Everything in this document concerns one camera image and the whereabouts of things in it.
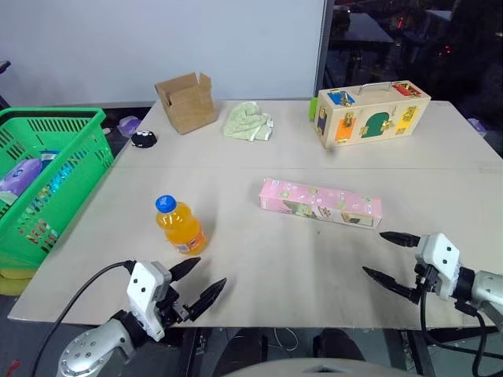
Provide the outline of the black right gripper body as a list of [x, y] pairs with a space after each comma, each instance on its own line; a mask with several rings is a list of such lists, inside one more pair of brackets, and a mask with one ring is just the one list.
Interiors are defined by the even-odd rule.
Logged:
[[423, 295], [435, 290], [439, 272], [433, 265], [419, 262], [414, 266], [414, 272], [416, 273], [416, 287], [412, 289], [409, 300], [419, 304]]

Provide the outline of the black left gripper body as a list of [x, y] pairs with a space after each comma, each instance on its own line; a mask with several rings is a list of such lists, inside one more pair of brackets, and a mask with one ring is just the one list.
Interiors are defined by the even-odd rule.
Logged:
[[163, 327], [171, 327], [191, 319], [189, 308], [178, 299], [179, 293], [169, 286], [164, 297], [156, 303], [156, 313]]

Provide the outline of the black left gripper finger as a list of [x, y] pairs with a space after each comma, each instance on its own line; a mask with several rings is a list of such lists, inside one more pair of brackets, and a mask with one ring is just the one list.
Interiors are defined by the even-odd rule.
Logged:
[[171, 281], [179, 281], [184, 276], [190, 273], [190, 271], [197, 265], [200, 261], [200, 257], [188, 258], [177, 265], [174, 265], [169, 269], [171, 274]]
[[227, 279], [223, 278], [213, 283], [210, 287], [208, 287], [204, 292], [200, 294], [199, 299], [187, 309], [189, 313], [189, 319], [191, 321], [195, 321], [209, 307], [213, 305], [213, 303], [216, 301], [223, 288], [225, 287], [226, 282]]

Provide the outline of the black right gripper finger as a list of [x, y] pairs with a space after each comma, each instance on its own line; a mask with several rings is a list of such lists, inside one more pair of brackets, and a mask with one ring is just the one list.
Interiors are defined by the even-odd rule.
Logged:
[[380, 286], [387, 290], [408, 299], [414, 304], [419, 303], [419, 291], [417, 288], [406, 287], [396, 282], [395, 278], [368, 267], [362, 266], [362, 269], [375, 280]]
[[414, 236], [406, 232], [381, 232], [380, 236], [385, 240], [402, 247], [417, 247], [420, 242], [419, 236]]

